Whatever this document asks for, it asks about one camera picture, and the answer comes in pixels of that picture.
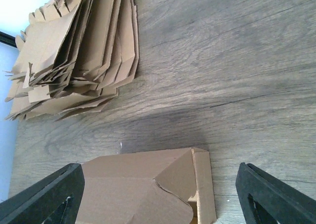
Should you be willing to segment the stack of flat cardboard blanks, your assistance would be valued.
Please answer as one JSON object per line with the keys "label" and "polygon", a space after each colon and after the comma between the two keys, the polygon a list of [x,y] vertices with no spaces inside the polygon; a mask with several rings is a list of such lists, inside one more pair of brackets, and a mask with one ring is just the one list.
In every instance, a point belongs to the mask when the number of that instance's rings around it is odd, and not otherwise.
{"label": "stack of flat cardboard blanks", "polygon": [[100,112],[139,62],[134,0],[49,0],[15,36],[9,120]]}

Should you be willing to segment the black left corner frame post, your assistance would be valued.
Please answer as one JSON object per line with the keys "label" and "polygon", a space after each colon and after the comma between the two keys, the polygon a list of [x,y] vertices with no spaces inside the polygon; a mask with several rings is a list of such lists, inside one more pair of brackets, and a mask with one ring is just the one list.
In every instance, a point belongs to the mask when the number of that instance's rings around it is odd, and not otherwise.
{"label": "black left corner frame post", "polygon": [[17,47],[15,43],[15,37],[8,35],[2,31],[0,31],[0,42],[15,48]]}

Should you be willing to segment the brown cardboard box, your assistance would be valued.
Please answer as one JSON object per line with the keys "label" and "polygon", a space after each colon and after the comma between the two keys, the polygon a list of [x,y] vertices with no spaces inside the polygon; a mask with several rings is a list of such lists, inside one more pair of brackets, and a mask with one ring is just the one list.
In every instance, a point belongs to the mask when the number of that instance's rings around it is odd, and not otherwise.
{"label": "brown cardboard box", "polygon": [[100,156],[82,165],[78,224],[212,224],[209,152],[166,149]]}

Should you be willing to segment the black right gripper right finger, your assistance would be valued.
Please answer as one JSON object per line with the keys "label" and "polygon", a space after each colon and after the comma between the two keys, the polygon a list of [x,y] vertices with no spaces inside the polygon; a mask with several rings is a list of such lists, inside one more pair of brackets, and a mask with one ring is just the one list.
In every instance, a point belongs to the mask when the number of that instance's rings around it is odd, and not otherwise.
{"label": "black right gripper right finger", "polygon": [[239,165],[236,189],[247,224],[314,224],[316,201],[251,163]]}

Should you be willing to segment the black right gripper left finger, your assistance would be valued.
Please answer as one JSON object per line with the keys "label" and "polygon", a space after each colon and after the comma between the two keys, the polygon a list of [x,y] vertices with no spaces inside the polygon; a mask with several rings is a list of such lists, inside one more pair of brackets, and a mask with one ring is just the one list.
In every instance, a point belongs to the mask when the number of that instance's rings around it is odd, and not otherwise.
{"label": "black right gripper left finger", "polygon": [[0,204],[2,224],[74,224],[83,191],[79,163],[70,163]]}

